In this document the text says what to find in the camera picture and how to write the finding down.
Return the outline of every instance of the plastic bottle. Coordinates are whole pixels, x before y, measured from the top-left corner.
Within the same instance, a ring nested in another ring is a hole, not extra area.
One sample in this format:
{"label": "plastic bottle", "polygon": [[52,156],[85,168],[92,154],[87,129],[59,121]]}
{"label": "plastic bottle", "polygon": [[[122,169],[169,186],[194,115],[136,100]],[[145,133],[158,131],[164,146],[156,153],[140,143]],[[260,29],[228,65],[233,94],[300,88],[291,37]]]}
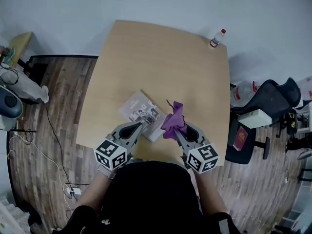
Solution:
{"label": "plastic bottle", "polygon": [[255,81],[242,81],[231,89],[231,105],[233,107],[245,106],[258,91],[258,88]]}
{"label": "plastic bottle", "polygon": [[221,31],[216,33],[214,38],[209,42],[209,47],[213,49],[216,48],[218,44],[222,41],[225,32],[226,32],[225,29],[222,29]]}

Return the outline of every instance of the black office chair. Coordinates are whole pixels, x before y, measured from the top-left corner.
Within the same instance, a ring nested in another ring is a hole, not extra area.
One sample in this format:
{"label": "black office chair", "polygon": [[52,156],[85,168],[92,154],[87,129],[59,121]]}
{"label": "black office chair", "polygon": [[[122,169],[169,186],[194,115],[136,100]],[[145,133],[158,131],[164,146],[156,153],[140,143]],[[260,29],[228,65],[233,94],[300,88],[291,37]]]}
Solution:
{"label": "black office chair", "polygon": [[[252,99],[244,107],[233,107],[230,114],[230,127],[228,145],[225,159],[230,162],[239,164],[248,164],[254,146],[264,149],[263,159],[267,159],[270,152],[270,138],[266,137],[265,143],[255,140],[256,129],[250,129],[247,126],[238,122],[239,115],[250,113],[254,110],[261,109],[274,121],[281,116],[289,113],[293,107],[300,102],[301,94],[298,85],[292,78],[288,78],[285,84],[278,85],[273,80],[265,81]],[[234,140],[238,128],[242,126],[248,136],[241,151],[233,147]]]}

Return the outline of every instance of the red book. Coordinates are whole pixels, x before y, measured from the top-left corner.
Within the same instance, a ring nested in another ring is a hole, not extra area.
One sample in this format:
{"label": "red book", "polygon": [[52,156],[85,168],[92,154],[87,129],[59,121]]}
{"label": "red book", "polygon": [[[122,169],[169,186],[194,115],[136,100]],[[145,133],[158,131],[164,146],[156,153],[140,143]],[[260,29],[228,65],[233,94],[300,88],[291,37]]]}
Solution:
{"label": "red book", "polygon": [[247,132],[245,131],[245,129],[240,126],[238,131],[237,131],[237,134],[236,134],[236,137],[235,137],[235,140],[234,140],[234,144],[233,144],[233,147],[238,150],[238,151],[241,151],[243,149],[243,146],[245,144],[245,141],[247,139]]}

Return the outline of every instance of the black shirt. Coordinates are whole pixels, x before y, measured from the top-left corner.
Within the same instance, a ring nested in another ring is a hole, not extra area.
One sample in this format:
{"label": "black shirt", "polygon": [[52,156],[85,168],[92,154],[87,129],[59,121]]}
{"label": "black shirt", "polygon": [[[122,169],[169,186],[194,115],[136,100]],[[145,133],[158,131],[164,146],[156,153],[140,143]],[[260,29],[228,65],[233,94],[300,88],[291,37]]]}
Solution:
{"label": "black shirt", "polygon": [[189,173],[182,167],[158,161],[120,168],[96,217],[88,206],[77,207],[64,233],[116,233],[120,231],[205,231],[239,233],[227,213],[204,216]]}

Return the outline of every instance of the chair backrest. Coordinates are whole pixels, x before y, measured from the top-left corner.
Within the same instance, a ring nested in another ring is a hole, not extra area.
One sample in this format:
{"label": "chair backrest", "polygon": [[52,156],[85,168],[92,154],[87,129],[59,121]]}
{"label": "chair backrest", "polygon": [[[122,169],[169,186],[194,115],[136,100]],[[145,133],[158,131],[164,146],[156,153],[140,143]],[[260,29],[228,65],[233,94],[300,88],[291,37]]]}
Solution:
{"label": "chair backrest", "polygon": [[273,80],[265,81],[252,99],[244,107],[233,107],[231,111],[239,115],[261,109],[272,119],[289,113],[301,99],[298,85],[289,78],[283,85]]}

